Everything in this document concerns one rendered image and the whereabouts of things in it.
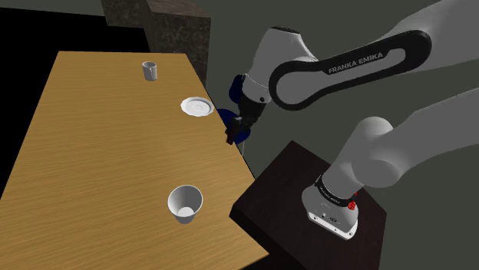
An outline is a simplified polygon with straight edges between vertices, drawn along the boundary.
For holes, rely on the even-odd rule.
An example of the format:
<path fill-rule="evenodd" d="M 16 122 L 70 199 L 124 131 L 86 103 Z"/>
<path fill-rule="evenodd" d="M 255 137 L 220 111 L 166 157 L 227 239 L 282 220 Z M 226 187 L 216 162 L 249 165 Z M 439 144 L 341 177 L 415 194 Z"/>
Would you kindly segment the dark robot stand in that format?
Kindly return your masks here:
<path fill-rule="evenodd" d="M 244 270 L 379 270 L 386 212 L 358 191 L 358 229 L 344 240 L 310 221 L 302 191 L 329 164 L 291 141 L 238 198 L 230 218 L 269 254 Z"/>

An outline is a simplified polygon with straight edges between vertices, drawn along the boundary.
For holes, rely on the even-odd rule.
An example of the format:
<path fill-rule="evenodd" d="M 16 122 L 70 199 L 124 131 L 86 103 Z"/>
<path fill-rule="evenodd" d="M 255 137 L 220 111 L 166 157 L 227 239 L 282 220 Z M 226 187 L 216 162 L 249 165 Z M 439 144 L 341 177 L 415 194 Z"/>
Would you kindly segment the wooden table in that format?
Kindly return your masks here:
<path fill-rule="evenodd" d="M 157 65 L 144 78 L 142 63 Z M 230 217 L 253 183 L 184 54 L 62 51 L 0 198 L 0 270 L 239 270 L 265 250 Z M 191 185 L 192 222 L 167 207 Z"/>

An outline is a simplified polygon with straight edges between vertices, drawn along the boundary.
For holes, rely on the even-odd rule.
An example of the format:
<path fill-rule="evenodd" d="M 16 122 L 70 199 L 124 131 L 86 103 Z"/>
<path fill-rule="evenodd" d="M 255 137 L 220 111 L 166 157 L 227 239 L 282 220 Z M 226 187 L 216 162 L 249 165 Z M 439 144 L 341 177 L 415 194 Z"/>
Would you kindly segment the white round plate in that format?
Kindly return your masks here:
<path fill-rule="evenodd" d="M 194 117 L 205 117 L 214 111 L 213 103 L 203 97 L 188 97 L 181 102 L 180 108 Z"/>

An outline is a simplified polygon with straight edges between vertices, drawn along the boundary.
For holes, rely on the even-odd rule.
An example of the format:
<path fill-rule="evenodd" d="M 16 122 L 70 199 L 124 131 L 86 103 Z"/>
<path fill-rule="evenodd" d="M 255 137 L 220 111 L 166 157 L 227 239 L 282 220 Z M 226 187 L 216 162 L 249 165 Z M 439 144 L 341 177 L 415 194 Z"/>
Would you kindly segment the blue chair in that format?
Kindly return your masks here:
<path fill-rule="evenodd" d="M 243 143 L 251 134 L 251 124 L 247 123 L 247 117 L 241 111 L 245 77 L 241 74 L 236 75 L 229 89 L 229 98 L 237 106 L 238 112 L 235 113 L 226 108 L 217 109 L 225 126 L 226 142 L 230 146 Z"/>

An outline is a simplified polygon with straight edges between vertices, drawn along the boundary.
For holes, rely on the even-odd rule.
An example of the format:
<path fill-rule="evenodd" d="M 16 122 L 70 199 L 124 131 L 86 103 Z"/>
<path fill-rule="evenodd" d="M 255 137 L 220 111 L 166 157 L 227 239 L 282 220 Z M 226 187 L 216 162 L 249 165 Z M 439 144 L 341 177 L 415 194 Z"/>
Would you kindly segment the white tapered cup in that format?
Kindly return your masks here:
<path fill-rule="evenodd" d="M 180 224 L 193 221 L 203 205 L 203 194 L 195 186 L 176 187 L 168 196 L 167 207 Z"/>

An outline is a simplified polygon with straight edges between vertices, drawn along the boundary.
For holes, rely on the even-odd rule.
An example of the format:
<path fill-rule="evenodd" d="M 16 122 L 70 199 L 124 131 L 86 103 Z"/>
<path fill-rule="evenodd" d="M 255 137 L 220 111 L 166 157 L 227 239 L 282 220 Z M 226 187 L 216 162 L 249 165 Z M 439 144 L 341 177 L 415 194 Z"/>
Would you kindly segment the dark marbled cabinet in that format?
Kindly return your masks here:
<path fill-rule="evenodd" d="M 110 26 L 141 28 L 150 51 L 183 53 L 206 84 L 211 17 L 194 0 L 101 0 Z"/>

